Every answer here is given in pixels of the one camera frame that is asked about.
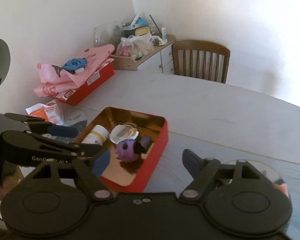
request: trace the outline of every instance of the red cardboard box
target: red cardboard box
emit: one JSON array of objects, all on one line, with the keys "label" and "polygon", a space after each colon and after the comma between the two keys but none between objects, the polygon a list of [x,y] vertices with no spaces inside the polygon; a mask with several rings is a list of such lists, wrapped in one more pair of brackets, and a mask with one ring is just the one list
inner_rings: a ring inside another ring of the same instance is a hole
[{"label": "red cardboard box", "polygon": [[97,125],[111,132],[118,124],[134,123],[139,136],[151,136],[152,142],[146,154],[133,163],[123,163],[116,159],[116,146],[107,139],[102,147],[110,152],[110,164],[99,178],[110,190],[116,192],[143,192],[159,159],[168,143],[168,123],[161,116],[107,107],[79,134],[74,142],[81,143]]},{"label": "red cardboard box", "polygon": [[99,87],[101,84],[106,82],[109,78],[114,75],[113,65],[109,63],[105,67],[101,68],[98,72],[95,72],[87,81],[76,90],[68,90],[53,98],[59,102],[76,106],[80,103],[87,95],[89,95],[93,90]]}]

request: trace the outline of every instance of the pink wrapping paper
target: pink wrapping paper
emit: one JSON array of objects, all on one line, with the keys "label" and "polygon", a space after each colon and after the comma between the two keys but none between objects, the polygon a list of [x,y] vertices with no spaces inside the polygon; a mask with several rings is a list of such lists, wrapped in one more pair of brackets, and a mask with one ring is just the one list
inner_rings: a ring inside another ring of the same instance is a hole
[{"label": "pink wrapping paper", "polygon": [[37,68],[42,84],[35,88],[34,92],[38,97],[48,97],[82,86],[113,51],[114,46],[109,44],[79,52],[74,58],[87,59],[84,72],[80,74],[70,74],[64,69],[58,71],[58,68],[51,64],[39,63]]}]

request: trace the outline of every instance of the cabinet drawer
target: cabinet drawer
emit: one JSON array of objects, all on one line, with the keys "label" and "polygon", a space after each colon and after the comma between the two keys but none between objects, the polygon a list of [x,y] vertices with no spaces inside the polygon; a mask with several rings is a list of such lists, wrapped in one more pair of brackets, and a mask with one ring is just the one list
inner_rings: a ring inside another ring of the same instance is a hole
[{"label": "cabinet drawer", "polygon": [[163,50],[160,51],[161,59],[162,59],[162,66],[166,66],[170,61],[172,61],[172,44],[165,47]]},{"label": "cabinet drawer", "polygon": [[162,69],[162,72],[164,74],[174,74],[174,70],[173,70],[173,60],[170,61],[167,65],[164,66],[164,68]]},{"label": "cabinet drawer", "polygon": [[162,74],[162,65],[160,53],[154,54],[151,58],[147,59],[144,63],[138,66],[138,71],[149,74]]}]

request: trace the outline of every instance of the wooden chair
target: wooden chair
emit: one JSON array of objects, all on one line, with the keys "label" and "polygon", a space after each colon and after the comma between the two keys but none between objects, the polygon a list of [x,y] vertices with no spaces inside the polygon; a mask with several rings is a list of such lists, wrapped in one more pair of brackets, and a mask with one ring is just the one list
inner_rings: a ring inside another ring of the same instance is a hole
[{"label": "wooden chair", "polygon": [[226,83],[230,50],[210,41],[186,40],[172,45],[175,75]]}]

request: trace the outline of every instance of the human hand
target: human hand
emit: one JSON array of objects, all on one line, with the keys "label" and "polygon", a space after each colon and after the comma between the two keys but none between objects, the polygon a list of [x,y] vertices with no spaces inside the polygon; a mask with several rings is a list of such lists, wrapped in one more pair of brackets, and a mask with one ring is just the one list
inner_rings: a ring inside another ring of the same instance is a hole
[{"label": "human hand", "polygon": [[0,185],[0,200],[2,200],[4,196],[18,184],[19,179],[21,178],[20,173],[19,167],[16,166],[12,176],[5,176],[3,178],[2,185]]}]

